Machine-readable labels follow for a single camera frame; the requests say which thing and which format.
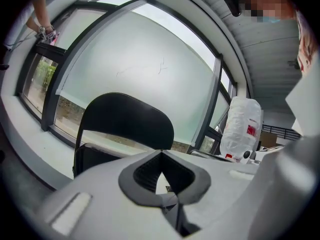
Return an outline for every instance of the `gray floor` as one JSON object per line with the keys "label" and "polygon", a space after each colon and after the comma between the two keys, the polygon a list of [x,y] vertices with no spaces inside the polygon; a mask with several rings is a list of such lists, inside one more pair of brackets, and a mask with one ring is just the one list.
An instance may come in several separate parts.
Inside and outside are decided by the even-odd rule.
{"label": "gray floor", "polygon": [[53,190],[41,183],[21,162],[1,126],[0,150],[5,153],[5,159],[1,164],[3,179],[13,198],[24,209],[35,212]]}

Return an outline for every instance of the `person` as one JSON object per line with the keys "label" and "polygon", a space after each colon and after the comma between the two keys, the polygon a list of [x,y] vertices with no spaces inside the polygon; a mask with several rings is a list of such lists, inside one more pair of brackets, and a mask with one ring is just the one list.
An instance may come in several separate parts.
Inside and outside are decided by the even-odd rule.
{"label": "person", "polygon": [[[33,10],[40,26],[36,24],[31,16]],[[54,39],[56,36],[55,29],[52,26],[48,15],[46,0],[31,0],[16,19],[10,32],[6,36],[3,45],[1,46],[1,53],[3,57],[7,52],[12,50],[14,45],[23,42],[23,40],[18,42],[16,42],[16,40],[24,24],[26,24],[26,26],[31,30],[35,31],[38,35],[42,34],[45,38]],[[0,64],[0,70],[6,70],[8,68],[9,65],[4,63]]]}
{"label": "person", "polygon": [[258,22],[275,23],[296,20],[299,30],[297,61],[302,76],[319,60],[319,44],[307,20],[291,0],[239,0],[244,15],[256,17]]}

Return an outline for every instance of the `window frame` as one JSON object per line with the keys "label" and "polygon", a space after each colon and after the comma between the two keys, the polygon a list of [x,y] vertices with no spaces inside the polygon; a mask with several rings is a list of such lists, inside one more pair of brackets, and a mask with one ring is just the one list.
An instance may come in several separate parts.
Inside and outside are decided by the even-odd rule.
{"label": "window frame", "polygon": [[[217,148],[218,141],[221,140],[221,133],[215,131],[214,129],[209,127],[219,91],[222,93],[223,97],[226,99],[228,104],[231,102],[231,97],[237,94],[237,83],[229,71],[226,63],[223,61],[223,55],[218,52],[218,50],[214,47],[214,45],[209,41],[209,39],[188,19],[182,16],[177,11],[172,8],[162,4],[156,0],[131,0],[122,5],[112,5],[108,3],[96,2],[97,0],[78,0],[63,10],[53,21],[52,24],[55,28],[61,26],[66,19],[68,19],[72,13],[77,9],[85,9],[85,10],[94,10],[105,12],[104,15],[95,20],[92,24],[90,24],[71,44],[71,46],[66,50],[53,45],[44,44],[36,42],[31,50],[29,51],[24,64],[22,66],[21,72],[18,77],[15,95],[18,96],[26,107],[28,111],[40,122],[41,129],[43,131],[50,131],[57,138],[62,140],[64,143],[71,147],[75,147],[76,139],[73,136],[70,136],[68,133],[59,129],[55,123],[56,110],[58,107],[58,102],[60,95],[56,95],[56,90],[58,89],[62,78],[69,66],[69,64],[76,57],[77,53],[80,52],[80,49],[84,46],[85,42],[89,42],[91,39],[95,37],[95,32],[100,30],[101,28],[105,28],[107,24],[110,24],[117,17],[125,14],[128,11],[132,11],[133,9],[144,5],[146,3],[151,4],[164,12],[168,13],[172,17],[179,20],[186,27],[188,27],[210,50],[210,52],[215,56],[216,63],[220,63],[219,70],[213,72],[218,80],[218,84],[216,84],[215,88],[213,88],[211,95],[209,95],[209,103],[207,110],[204,115],[204,120],[200,125],[199,134],[195,140],[195,145],[190,145],[188,152],[190,150],[199,149],[203,139],[205,136],[208,136],[215,140],[212,148]],[[52,76],[52,79],[47,88],[47,92],[44,99],[43,110],[42,113],[39,111],[24,97],[23,89],[25,84],[27,83],[27,75],[30,73],[32,63],[34,63],[34,59],[36,55],[42,55],[47,57],[48,59],[58,63],[58,66]],[[229,89],[226,90],[221,83],[221,74],[222,68],[225,70],[229,78]]]}

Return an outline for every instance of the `red label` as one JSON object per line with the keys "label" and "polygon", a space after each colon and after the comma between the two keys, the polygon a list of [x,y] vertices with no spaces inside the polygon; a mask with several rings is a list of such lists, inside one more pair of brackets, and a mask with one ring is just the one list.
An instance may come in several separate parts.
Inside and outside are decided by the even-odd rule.
{"label": "red label", "polygon": [[248,125],[248,129],[246,130],[246,133],[255,137],[256,136],[256,128],[254,128],[251,125]]}

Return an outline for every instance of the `black chair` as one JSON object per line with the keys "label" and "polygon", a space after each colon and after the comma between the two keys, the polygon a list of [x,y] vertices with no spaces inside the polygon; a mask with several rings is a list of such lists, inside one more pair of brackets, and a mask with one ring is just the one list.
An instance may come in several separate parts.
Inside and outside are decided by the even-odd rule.
{"label": "black chair", "polygon": [[106,93],[95,98],[81,119],[75,143],[73,175],[124,157],[96,144],[82,146],[84,130],[123,137],[155,150],[169,150],[174,142],[170,119],[158,109],[123,93]]}

